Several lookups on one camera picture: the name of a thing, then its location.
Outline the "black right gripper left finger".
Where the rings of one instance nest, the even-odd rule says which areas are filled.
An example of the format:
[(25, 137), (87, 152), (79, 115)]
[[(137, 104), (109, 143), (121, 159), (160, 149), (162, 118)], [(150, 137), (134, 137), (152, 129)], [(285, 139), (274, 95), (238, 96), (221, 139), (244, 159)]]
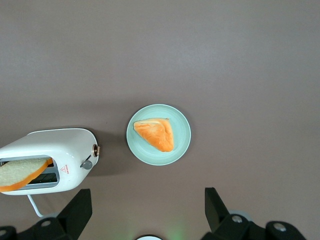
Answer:
[(81, 189), (56, 217), (46, 217), (30, 228), (17, 232), (1, 226), (2, 240), (77, 240), (92, 216), (90, 189)]

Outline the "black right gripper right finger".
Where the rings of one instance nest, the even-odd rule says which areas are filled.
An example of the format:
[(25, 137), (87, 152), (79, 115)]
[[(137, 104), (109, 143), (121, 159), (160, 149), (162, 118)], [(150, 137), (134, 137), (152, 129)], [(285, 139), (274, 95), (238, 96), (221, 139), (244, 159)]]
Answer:
[(214, 187), (204, 190), (205, 216), (210, 227), (203, 240), (304, 240), (302, 233), (284, 221), (260, 227), (239, 213), (230, 213)]

